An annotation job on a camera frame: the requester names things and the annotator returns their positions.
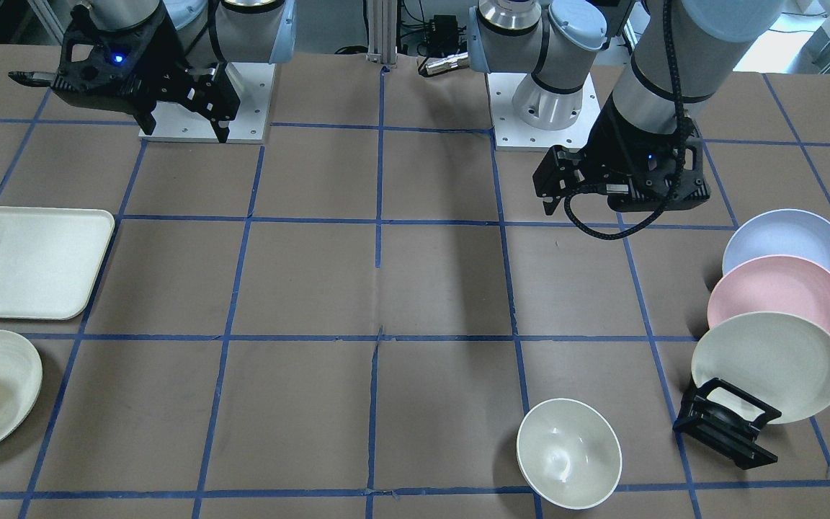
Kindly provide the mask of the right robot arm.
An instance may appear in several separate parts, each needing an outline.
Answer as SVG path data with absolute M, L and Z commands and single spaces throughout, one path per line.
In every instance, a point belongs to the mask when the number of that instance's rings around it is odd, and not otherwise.
M 56 70 L 10 79 L 131 116 L 149 141 L 263 141 L 293 1 L 73 1 L 70 17 Z

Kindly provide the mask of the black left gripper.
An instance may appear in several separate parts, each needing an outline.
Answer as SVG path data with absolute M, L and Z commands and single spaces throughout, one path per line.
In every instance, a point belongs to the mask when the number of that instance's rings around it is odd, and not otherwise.
M 685 165 L 667 211 L 706 203 L 711 190 L 704 175 L 702 136 L 692 120 L 685 142 Z M 668 194 L 677 168 L 679 136 L 649 133 L 620 115 L 600 115 L 581 154 L 551 146 L 535 170 L 535 194 L 553 216 L 573 197 L 608 197 L 615 211 L 653 211 Z

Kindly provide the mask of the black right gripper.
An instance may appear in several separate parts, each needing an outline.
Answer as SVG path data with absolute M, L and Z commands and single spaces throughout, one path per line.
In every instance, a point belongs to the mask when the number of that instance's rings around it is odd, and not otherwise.
M 240 97 L 217 63 L 198 77 L 165 4 L 72 4 L 55 72 L 9 72 L 26 87 L 47 88 L 73 107 L 131 115 L 146 134 L 159 102 L 174 102 L 210 121 L 220 143 L 236 118 Z

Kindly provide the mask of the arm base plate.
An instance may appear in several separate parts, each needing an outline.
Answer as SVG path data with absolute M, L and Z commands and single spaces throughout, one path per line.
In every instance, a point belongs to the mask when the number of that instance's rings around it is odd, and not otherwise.
M 577 151 L 589 141 L 600 112 L 590 75 L 582 89 L 568 94 L 549 92 L 528 74 L 492 73 L 486 79 L 498 150 Z
M 276 63 L 231 63 L 227 69 L 239 95 L 240 106 L 228 124 L 227 144 L 263 144 L 267 137 L 268 115 L 272 102 Z M 216 143 L 210 122 L 180 105 L 159 102 L 153 112 L 157 128 L 152 135 L 143 131 L 138 137 L 151 142 Z

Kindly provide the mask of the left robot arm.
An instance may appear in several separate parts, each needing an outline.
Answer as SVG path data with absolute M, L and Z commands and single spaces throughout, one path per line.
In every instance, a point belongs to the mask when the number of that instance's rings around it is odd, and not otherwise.
M 695 116 L 755 40 L 780 1 L 648 1 L 649 21 L 600 109 L 585 145 L 549 148 L 533 174 L 544 211 L 599 194 L 615 211 L 688 210 L 710 197 Z M 547 102 L 579 102 L 609 43 L 602 11 L 586 1 L 478 1 L 470 9 L 470 65 L 525 76 L 521 118 L 541 127 Z

